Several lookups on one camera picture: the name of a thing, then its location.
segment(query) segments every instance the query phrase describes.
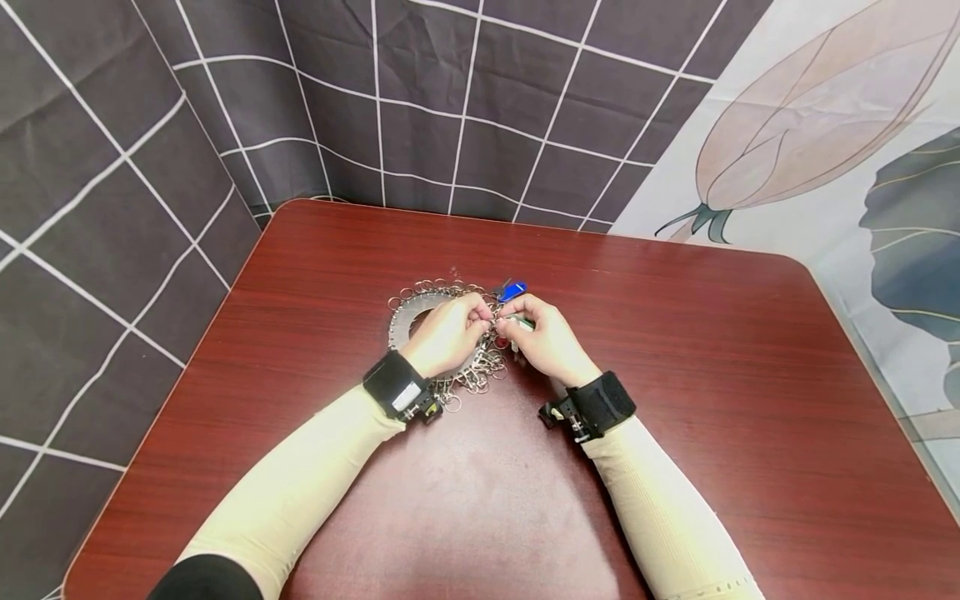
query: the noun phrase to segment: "black shirt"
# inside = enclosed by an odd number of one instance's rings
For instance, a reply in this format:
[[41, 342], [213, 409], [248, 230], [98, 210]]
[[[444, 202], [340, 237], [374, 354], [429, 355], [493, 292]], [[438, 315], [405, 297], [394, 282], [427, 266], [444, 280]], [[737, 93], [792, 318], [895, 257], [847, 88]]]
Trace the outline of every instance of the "black shirt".
[[200, 554], [175, 564], [147, 600], [263, 600], [263, 595], [239, 564], [215, 554]]

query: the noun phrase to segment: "wooden table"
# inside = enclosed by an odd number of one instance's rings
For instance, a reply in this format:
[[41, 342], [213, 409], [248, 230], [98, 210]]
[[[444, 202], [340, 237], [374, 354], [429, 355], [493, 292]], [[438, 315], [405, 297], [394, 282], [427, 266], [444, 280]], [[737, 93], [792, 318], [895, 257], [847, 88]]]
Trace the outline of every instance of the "wooden table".
[[[557, 304], [770, 600], [960, 595], [960, 530], [784, 257], [309, 201], [274, 217], [66, 581], [142, 598], [230, 487], [383, 353], [387, 299], [507, 276]], [[643, 597], [592, 465], [510, 367], [373, 456], [288, 598]]]

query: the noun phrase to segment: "wrist cuff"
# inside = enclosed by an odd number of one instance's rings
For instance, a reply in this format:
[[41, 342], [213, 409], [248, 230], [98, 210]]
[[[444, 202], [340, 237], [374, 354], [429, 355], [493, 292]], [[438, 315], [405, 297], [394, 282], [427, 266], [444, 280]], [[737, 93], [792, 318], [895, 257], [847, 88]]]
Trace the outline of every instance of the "wrist cuff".
[[363, 377], [363, 387], [391, 419], [409, 420], [404, 413], [424, 396], [428, 382], [396, 350], [390, 350]]
[[567, 388], [566, 393], [563, 400], [540, 408], [540, 418], [547, 428], [557, 420], [566, 420], [580, 444], [602, 438], [636, 412], [636, 405], [611, 371], [580, 388]]

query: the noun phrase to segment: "leaf illustration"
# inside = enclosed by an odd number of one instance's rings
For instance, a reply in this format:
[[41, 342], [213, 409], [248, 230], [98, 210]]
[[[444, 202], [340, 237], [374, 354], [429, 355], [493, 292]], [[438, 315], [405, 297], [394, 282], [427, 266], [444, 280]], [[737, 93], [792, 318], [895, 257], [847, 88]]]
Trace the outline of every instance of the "leaf illustration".
[[960, 409], [960, 128], [880, 169], [866, 206], [874, 298], [949, 344], [944, 390]]
[[958, 35], [960, 0], [879, 0], [781, 60], [714, 124], [697, 159], [701, 204], [671, 239], [695, 233], [699, 214], [726, 222], [849, 172], [917, 117]]

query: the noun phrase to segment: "forearm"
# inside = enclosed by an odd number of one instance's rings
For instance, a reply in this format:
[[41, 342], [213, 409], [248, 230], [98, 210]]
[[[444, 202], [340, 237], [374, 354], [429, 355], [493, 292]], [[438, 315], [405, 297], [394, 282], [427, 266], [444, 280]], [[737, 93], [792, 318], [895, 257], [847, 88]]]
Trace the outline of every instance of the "forearm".
[[381, 443], [403, 431], [357, 386], [290, 434], [214, 509], [178, 562], [228, 557], [250, 573], [264, 600], [287, 575]]
[[716, 514], [636, 417], [583, 448], [658, 600], [763, 598]]

